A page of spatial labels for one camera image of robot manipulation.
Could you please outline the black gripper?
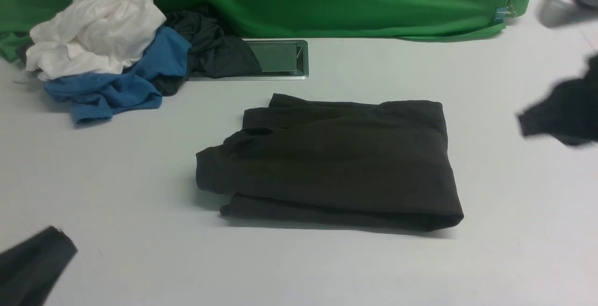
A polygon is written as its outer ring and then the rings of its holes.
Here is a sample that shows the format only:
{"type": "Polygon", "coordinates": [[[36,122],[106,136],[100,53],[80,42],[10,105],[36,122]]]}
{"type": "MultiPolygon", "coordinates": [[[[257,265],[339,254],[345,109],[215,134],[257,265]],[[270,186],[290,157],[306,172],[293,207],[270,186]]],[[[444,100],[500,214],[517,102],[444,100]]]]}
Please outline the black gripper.
{"type": "Polygon", "coordinates": [[[598,57],[581,78],[558,83],[540,102],[517,115],[524,137],[549,135],[577,147],[598,141],[598,57]]]}
{"type": "Polygon", "coordinates": [[[47,227],[0,255],[0,304],[42,306],[77,254],[61,230],[47,227]]]}

